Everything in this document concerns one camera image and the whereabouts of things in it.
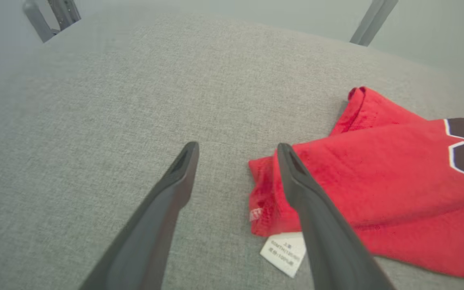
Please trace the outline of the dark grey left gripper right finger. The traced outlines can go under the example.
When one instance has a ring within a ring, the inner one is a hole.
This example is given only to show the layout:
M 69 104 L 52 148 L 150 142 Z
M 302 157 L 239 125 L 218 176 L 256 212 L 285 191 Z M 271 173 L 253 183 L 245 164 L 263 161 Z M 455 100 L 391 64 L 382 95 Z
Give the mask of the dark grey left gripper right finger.
M 298 213 L 314 288 L 393 290 L 385 272 L 291 145 L 280 143 L 277 158 L 286 200 Z

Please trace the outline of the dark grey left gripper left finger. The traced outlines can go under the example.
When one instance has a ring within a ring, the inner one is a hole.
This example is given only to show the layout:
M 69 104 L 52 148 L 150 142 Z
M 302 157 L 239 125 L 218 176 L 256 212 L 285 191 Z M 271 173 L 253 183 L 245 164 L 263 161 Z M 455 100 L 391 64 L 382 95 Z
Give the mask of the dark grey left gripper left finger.
M 181 209 L 188 203 L 199 144 L 186 143 L 81 285 L 82 290 L 160 290 Z

